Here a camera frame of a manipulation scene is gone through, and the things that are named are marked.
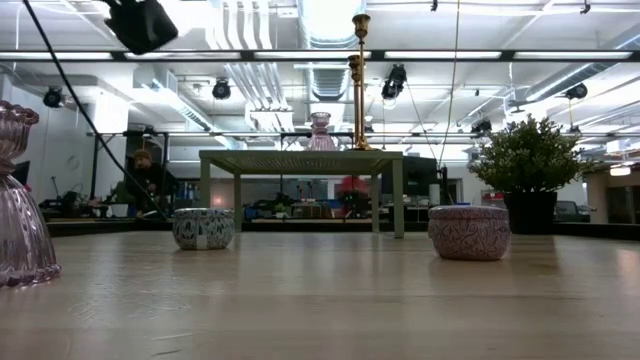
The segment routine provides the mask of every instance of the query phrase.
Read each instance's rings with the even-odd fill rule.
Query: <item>person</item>
[[[145,212],[152,209],[149,196],[156,202],[159,201],[159,195],[164,191],[164,171],[162,166],[151,160],[151,154],[144,149],[134,153],[133,161],[134,168],[131,175],[146,190],[146,193],[142,192],[132,181],[126,182],[126,188],[135,198],[136,215],[140,218]]]

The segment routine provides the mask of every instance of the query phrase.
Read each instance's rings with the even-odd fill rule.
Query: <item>gold candlestick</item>
[[[364,136],[364,38],[367,36],[369,21],[371,21],[371,17],[367,14],[358,14],[353,17],[351,20],[353,24],[356,26],[356,37],[358,37],[360,44],[360,56],[350,56],[349,57],[349,67],[351,68],[352,75],[351,78],[353,80],[354,93],[359,94],[358,96],[354,96],[354,104],[355,104],[355,150],[374,150],[369,143],[367,142],[367,138]],[[352,60],[357,61],[357,66],[352,65]],[[358,82],[356,83],[355,73],[357,69],[357,78]]]

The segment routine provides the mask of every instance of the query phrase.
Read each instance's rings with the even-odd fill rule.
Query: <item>pink glass vase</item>
[[[335,151],[336,145],[329,136],[329,120],[331,114],[325,112],[315,112],[311,114],[311,140],[307,145],[307,150],[311,151]]]
[[[29,285],[60,274],[49,231],[36,202],[10,174],[27,148],[31,109],[0,101],[0,288]]]

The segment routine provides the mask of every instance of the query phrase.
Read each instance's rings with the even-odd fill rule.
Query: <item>wooden table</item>
[[[211,165],[233,174],[236,230],[242,230],[244,209],[240,191],[242,175],[369,175],[371,176],[371,221],[373,231],[380,229],[378,211],[382,168],[393,167],[393,203],[403,206],[401,152],[391,151],[200,151],[200,191],[203,207],[211,206]],[[404,212],[394,214],[394,235],[404,237]]]
[[[640,243],[514,238],[498,262],[426,234],[170,232],[54,239],[62,276],[0,289],[0,359],[622,360],[640,353]]]

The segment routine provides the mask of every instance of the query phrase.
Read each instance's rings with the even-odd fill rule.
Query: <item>small green table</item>
[[[371,176],[371,223],[380,230],[378,203],[383,167],[392,164],[393,205],[403,209],[401,152],[387,151],[200,151],[200,191],[202,207],[211,206],[211,165],[233,174],[236,231],[242,230],[244,212],[240,193],[241,175],[368,175]],[[404,211],[394,211],[394,236],[404,238]]]

